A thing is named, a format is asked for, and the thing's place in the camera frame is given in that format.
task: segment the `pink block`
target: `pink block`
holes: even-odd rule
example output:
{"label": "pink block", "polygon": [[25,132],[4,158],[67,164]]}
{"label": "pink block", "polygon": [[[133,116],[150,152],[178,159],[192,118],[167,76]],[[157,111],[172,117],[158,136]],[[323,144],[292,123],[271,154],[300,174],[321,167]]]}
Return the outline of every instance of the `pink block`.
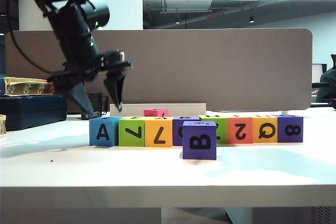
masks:
{"label": "pink block", "polygon": [[143,110],[144,116],[168,116],[168,109],[146,109]]}

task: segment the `white table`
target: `white table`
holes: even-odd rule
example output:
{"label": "white table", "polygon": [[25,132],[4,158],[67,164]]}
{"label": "white table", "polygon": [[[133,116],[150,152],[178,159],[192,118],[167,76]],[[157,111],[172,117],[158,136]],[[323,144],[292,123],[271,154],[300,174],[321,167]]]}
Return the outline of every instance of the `white table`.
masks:
{"label": "white table", "polygon": [[182,148],[95,147],[77,118],[1,143],[2,209],[336,206],[336,111],[304,116],[304,142],[226,145],[216,161]]}

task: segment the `black storage case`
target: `black storage case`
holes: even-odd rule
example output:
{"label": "black storage case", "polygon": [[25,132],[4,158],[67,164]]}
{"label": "black storage case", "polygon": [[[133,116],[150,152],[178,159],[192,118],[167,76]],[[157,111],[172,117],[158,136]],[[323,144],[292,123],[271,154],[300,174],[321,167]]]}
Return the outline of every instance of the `black storage case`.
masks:
{"label": "black storage case", "polygon": [[64,121],[67,100],[58,94],[0,97],[0,114],[7,116],[7,131],[22,130]]}

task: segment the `yellow block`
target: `yellow block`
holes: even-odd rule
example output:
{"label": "yellow block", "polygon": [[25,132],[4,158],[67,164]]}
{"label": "yellow block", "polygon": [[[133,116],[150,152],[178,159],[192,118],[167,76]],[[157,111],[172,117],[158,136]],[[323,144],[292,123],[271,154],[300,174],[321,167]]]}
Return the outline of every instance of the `yellow block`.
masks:
{"label": "yellow block", "polygon": [[272,115],[253,116],[253,142],[277,143],[278,118]]}
{"label": "yellow block", "polygon": [[172,147],[173,146],[173,118],[147,116],[145,118],[145,146]]}

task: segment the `foam cube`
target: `foam cube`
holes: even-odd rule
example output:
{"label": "foam cube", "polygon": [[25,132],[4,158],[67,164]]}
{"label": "foam cube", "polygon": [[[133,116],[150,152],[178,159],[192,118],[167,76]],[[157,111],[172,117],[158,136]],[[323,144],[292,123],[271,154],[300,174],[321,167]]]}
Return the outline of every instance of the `foam cube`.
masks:
{"label": "foam cube", "polygon": [[278,118],[272,115],[253,116],[253,142],[277,143]]}
{"label": "foam cube", "polygon": [[146,109],[143,110],[144,116],[168,116],[168,109]]}
{"label": "foam cube", "polygon": [[173,118],[147,116],[145,120],[146,147],[173,146]]}
{"label": "foam cube", "polygon": [[227,144],[227,117],[223,115],[200,115],[201,121],[213,121],[217,126],[217,143]]}
{"label": "foam cube", "polygon": [[107,116],[89,120],[90,145],[118,145],[118,122],[122,116]]}
{"label": "foam cube", "polygon": [[145,146],[144,116],[125,116],[119,120],[119,146]]}
{"label": "foam cube", "polygon": [[185,121],[199,121],[198,116],[175,116],[173,118],[173,145],[182,146],[182,126]]}
{"label": "foam cube", "polygon": [[303,142],[303,117],[297,115],[275,115],[278,118],[278,142]]}
{"label": "foam cube", "polygon": [[253,118],[234,115],[227,119],[229,144],[253,143]]}
{"label": "foam cube", "polygon": [[182,131],[184,159],[216,159],[215,122],[186,121]]}

